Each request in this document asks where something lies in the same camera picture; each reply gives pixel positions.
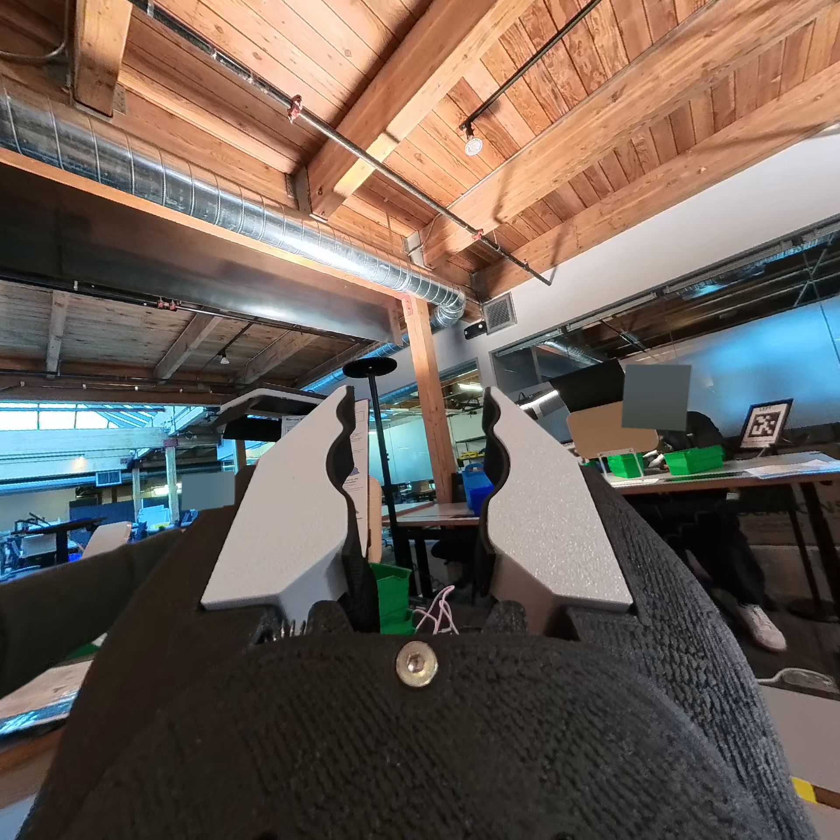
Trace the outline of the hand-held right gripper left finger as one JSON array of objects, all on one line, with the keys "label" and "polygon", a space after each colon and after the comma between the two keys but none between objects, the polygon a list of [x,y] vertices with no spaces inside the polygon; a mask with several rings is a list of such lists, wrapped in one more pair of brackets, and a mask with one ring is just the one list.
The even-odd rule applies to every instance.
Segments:
[{"label": "hand-held right gripper left finger", "polygon": [[356,401],[343,385],[307,415],[339,423],[324,471],[305,468],[301,450],[284,451],[280,441],[259,458],[206,584],[205,609],[267,606],[300,624],[317,602],[338,602],[355,629],[379,631],[375,578],[343,490]]}]

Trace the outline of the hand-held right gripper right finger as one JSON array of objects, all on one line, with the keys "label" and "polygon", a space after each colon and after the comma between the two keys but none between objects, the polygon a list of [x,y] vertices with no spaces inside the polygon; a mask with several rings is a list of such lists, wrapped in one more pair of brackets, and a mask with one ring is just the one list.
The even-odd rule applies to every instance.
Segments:
[{"label": "hand-held right gripper right finger", "polygon": [[627,613],[633,597],[576,457],[496,387],[484,396],[476,587],[526,617]]}]

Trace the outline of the blue plastic bin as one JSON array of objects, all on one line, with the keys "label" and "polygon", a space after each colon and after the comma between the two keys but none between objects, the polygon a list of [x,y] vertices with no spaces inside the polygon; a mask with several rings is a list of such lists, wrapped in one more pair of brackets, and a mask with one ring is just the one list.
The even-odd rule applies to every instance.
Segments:
[{"label": "blue plastic bin", "polygon": [[483,463],[466,465],[461,475],[467,506],[474,515],[479,516],[484,500],[493,491],[494,486],[485,472]]}]

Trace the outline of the printed instruction sheet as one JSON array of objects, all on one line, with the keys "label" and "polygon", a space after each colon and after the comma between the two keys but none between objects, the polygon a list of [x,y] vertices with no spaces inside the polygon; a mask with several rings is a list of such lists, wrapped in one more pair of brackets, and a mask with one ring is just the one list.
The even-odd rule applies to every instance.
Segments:
[{"label": "printed instruction sheet", "polygon": [[[362,544],[362,553],[366,553],[369,535],[369,409],[368,399],[354,403],[355,427],[350,436],[353,466],[343,483],[343,490],[350,496],[355,509],[356,523]],[[294,447],[301,450],[298,460],[305,468],[325,470],[327,456],[334,437],[331,434],[339,428],[335,416],[326,419],[310,419],[308,416],[284,415],[281,420],[282,449],[291,451]]]}]

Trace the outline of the instruction sheet on stand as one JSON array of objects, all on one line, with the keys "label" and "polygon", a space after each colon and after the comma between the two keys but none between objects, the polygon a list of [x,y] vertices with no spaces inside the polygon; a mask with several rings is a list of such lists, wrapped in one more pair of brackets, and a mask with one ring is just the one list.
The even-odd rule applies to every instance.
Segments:
[{"label": "instruction sheet on stand", "polygon": [[366,558],[371,564],[382,562],[382,486],[373,476],[368,476],[368,544]]}]

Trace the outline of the white framed screen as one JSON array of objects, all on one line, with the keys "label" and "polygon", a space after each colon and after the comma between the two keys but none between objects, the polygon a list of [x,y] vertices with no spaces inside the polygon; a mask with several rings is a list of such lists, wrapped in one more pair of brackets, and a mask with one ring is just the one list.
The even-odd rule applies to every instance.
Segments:
[{"label": "white framed screen", "polygon": [[224,439],[275,443],[283,435],[284,417],[304,417],[325,396],[288,387],[255,388],[220,407],[213,428]]}]

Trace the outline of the brown office desk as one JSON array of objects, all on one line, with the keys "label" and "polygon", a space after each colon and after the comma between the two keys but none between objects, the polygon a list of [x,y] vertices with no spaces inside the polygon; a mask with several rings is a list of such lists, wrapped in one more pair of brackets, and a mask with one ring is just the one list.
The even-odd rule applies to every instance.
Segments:
[{"label": "brown office desk", "polygon": [[719,469],[694,476],[672,476],[660,471],[651,476],[637,479],[621,479],[612,474],[601,475],[612,487],[625,496],[641,494],[672,494],[705,490],[740,490],[746,487],[771,487],[790,484],[814,483],[838,480],[838,474],[827,476],[797,476],[791,478],[757,479],[747,475],[746,468],[763,465],[803,462],[811,459],[837,459],[824,453],[805,451],[774,456],[761,456],[733,460]]},{"label": "brown office desk", "polygon": [[466,502],[403,503],[395,506],[396,523],[406,529],[467,528],[479,524],[480,515]]}]

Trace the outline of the black panel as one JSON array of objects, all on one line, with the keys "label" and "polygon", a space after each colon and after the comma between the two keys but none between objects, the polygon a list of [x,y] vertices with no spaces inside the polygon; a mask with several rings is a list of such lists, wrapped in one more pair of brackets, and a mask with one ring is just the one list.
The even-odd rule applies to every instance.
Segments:
[{"label": "black panel", "polygon": [[619,360],[585,366],[549,379],[570,413],[621,403],[625,374]]}]

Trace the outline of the black disc floor lamp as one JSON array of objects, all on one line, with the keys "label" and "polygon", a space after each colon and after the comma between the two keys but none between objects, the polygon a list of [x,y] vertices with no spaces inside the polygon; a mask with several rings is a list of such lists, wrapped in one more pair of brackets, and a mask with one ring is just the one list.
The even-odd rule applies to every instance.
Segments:
[{"label": "black disc floor lamp", "polygon": [[342,373],[354,380],[367,380],[371,391],[371,404],[374,414],[374,423],[377,435],[377,444],[381,458],[381,469],[384,480],[384,497],[386,509],[388,513],[388,520],[390,524],[390,532],[392,536],[393,550],[396,564],[414,574],[414,565],[412,562],[412,555],[410,549],[410,542],[405,534],[397,526],[396,506],[394,503],[392,479],[389,466],[389,458],[386,451],[384,426],[382,421],[382,410],[380,405],[380,397],[377,390],[377,380],[379,377],[388,375],[396,369],[396,361],[390,356],[369,356],[359,358],[347,363],[342,368]]}]

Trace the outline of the framed marker sign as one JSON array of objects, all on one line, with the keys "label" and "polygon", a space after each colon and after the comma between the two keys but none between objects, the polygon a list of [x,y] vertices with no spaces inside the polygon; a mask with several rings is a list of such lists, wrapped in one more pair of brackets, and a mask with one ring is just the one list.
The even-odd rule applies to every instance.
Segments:
[{"label": "framed marker sign", "polygon": [[745,416],[738,447],[764,451],[776,446],[785,429],[794,399],[752,404]]}]

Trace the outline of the white papers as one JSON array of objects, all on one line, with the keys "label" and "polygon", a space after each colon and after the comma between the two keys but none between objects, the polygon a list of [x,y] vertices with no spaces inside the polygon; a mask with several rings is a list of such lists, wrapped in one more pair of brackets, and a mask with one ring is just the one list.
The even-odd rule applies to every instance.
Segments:
[{"label": "white papers", "polygon": [[750,477],[760,480],[791,478],[797,476],[827,476],[838,474],[839,460],[821,460],[819,458],[813,458],[811,460],[796,463],[754,466],[746,468],[744,472]]}]

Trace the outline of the wood-edged grey table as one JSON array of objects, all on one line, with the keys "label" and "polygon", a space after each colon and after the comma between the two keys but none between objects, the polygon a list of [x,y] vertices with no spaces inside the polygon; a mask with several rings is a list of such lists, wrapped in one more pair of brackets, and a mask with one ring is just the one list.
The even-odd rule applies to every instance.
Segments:
[{"label": "wood-edged grey table", "polygon": [[82,658],[50,668],[2,698],[2,786],[18,771],[51,764],[90,666],[91,658]]}]

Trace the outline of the black ceiling pipe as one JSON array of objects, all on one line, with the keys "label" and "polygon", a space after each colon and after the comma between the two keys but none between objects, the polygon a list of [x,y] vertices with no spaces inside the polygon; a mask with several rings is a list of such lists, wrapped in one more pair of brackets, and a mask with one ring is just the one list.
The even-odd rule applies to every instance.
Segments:
[{"label": "black ceiling pipe", "polygon": [[302,104],[300,96],[291,97],[281,89],[278,89],[276,86],[268,82],[268,80],[242,65],[234,57],[225,53],[220,48],[216,47],[211,41],[199,35],[193,28],[186,26],[176,17],[167,13],[163,7],[155,5],[152,1],[133,1],[132,4],[140,9],[147,17],[162,24],[176,37],[199,49],[210,60],[216,62],[226,70],[233,72],[237,78],[247,82],[253,88],[258,89],[268,98],[278,102],[290,114],[291,122],[303,121],[310,128],[320,133],[324,138],[334,144],[337,144],[341,149],[349,152],[355,160],[369,165],[374,171],[382,174],[384,178],[393,182],[406,193],[411,194],[417,200],[433,209],[437,215],[445,217],[448,221],[454,223],[457,228],[466,232],[473,240],[479,241],[496,253],[502,261],[507,261],[510,265],[523,270],[527,276],[540,280],[548,287],[552,285],[551,277],[545,276],[544,274],[531,268],[527,262],[516,257],[510,251],[501,247],[496,241],[485,235],[481,228],[474,227],[473,225],[467,223],[465,220],[447,209],[446,206],[437,202],[431,196],[420,190],[417,186],[407,181],[397,172],[393,171],[390,167],[377,161],[372,154],[363,150],[358,144],[353,143],[351,140],[346,138],[341,134],[341,132],[334,129],[309,108],[305,107]]}]

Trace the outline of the black track light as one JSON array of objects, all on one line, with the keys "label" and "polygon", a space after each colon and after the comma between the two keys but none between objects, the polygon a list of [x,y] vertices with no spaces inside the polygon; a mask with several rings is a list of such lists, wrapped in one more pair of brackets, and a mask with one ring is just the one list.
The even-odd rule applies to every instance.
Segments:
[{"label": "black track light", "polygon": [[483,114],[485,114],[502,96],[504,96],[510,88],[519,82],[524,76],[533,68],[540,60],[563,39],[569,35],[573,29],[583,22],[589,14],[594,11],[602,1],[587,2],[579,11],[577,11],[571,18],[569,18],[555,34],[542,45],[532,56],[528,58],[517,70],[502,83],[486,100],[484,100],[478,108],[476,108],[465,120],[460,124],[458,130],[465,134],[465,152],[468,156],[476,156],[482,150],[483,141],[475,136],[473,129],[474,122]]}]

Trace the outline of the silver air duct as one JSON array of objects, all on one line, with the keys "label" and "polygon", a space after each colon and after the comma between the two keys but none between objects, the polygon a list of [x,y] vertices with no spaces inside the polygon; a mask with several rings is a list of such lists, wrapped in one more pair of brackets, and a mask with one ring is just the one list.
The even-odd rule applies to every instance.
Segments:
[{"label": "silver air duct", "polygon": [[380,291],[424,299],[436,329],[466,314],[467,295],[428,269],[2,76],[2,148],[113,193],[213,225]]}]

